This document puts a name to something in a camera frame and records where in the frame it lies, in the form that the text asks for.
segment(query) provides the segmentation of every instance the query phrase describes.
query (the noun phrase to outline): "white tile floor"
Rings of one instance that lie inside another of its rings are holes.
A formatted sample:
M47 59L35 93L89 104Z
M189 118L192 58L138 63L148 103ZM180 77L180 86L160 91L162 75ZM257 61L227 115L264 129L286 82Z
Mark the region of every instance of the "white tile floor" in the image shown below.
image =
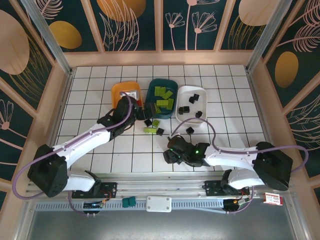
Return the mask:
M63 143L92 127L99 117L112 109L111 88L125 81L137 81L145 99L152 79L171 79L207 91L208 121L216 129L216 145L243 148L254 146L265 137L257 109L242 65L171 65L171 66L94 66L78 67L61 121L57 144ZM198 172L221 171L228 167L193 168L184 163L167 164L167 136L177 126L172 117L161 120L164 135L145 134L143 121L115 140L98 146L78 160L72 169L104 173ZM191 136L186 127L179 132L192 144L209 143L213 132L206 124L195 128Z

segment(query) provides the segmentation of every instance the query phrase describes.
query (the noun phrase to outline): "green block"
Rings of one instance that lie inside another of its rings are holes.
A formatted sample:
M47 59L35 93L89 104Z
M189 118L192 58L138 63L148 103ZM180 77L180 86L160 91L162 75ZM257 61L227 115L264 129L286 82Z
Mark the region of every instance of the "green block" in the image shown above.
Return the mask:
M129 198L128 197L122 198L122 207L125 209L129 207Z
M145 128L143 129L143 131L144 131L145 133L151 133L151 134L157 133L157 129L156 129L156 128L152 128L152 127L145 127Z
M152 122L152 126L154 126L154 127L159 127L159 124L160 124L160 121L159 120L153 120L153 122Z
M166 109L168 109L168 110L172 110L172 109L173 109L173 107L174 107L174 102L175 102L175 100L174 100L174 99L169 98L169 99L168 99L168 106L166 107Z
M156 104L155 104L155 113L156 114L160 114L161 113L160 108Z
M172 91L167 91L164 95L162 95L161 97L165 100L167 100L168 98L170 98L172 96L172 94L174 94Z
M157 100L156 105L158 107L167 107L169 104L168 100Z
M130 207L134 207L137 203L136 203L136 197L135 196L131 196L128 198L129 199L129 206Z
M166 94L166 87L165 86L154 87L154 96L161 97L164 94Z

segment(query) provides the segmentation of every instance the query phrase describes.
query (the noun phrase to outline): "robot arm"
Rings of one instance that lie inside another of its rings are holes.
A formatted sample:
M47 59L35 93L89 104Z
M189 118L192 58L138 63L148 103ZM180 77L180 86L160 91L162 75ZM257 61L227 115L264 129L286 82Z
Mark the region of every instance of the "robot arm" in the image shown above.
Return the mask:
M222 177L222 188L241 190L248 186L266 185L272 189L286 191L293 160L280 150L249 154L255 150L270 149L274 146L268 142L260 142L249 148L227 148L220 150L243 152L243 154L224 153L216 150L209 143L192 145L180 135L168 138L169 150L163 153L168 164L186 163L192 167L230 166L234 170L225 171Z
M95 196L100 191L101 180L90 171L73 172L69 174L68 169L79 158L99 145L108 143L126 129L130 128L136 120L152 118L155 114L154 104L139 107L137 101L130 97L131 112L128 119L122 122L129 111L129 99L122 97L116 109L112 109L105 116L98 119L86 132L74 137L73 139L53 147L46 144L38 148L34 159L52 153L55 150L62 151L53 154L42 161L33 164L28 172L28 178L33 181L48 197L54 197L62 191L83 191L92 192Z

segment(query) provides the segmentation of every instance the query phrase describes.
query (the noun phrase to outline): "yellow circle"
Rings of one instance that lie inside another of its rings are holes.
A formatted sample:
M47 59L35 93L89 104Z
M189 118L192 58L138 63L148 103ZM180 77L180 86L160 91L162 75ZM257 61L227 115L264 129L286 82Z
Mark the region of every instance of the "yellow circle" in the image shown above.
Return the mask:
M10 14L0 10L0 69L11 75L22 73L28 65L28 35Z
M249 26L263 26L269 22L279 0L241 0L239 18Z
M280 55L275 65L275 81L280 88L287 88L295 80L298 73L299 61L297 56L290 51Z
M131 17L125 12L124 4L129 13L130 9L135 17L140 17L146 9L146 0L96 0L102 12L109 18L124 22L125 19L131 20Z
M66 21L55 21L49 26L57 43L66 49L76 49L82 43L79 31Z

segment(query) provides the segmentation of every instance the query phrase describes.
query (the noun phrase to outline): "orange tray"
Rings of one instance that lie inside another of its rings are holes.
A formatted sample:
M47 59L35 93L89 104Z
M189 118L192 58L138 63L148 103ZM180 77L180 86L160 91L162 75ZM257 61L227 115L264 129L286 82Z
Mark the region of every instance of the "orange tray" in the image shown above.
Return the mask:
M139 100L137 101L139 106L143 105L140 86L135 81L125 81L115 84L111 89L112 108L116 108L119 100L121 99L120 92L127 92L137 90L139 92Z

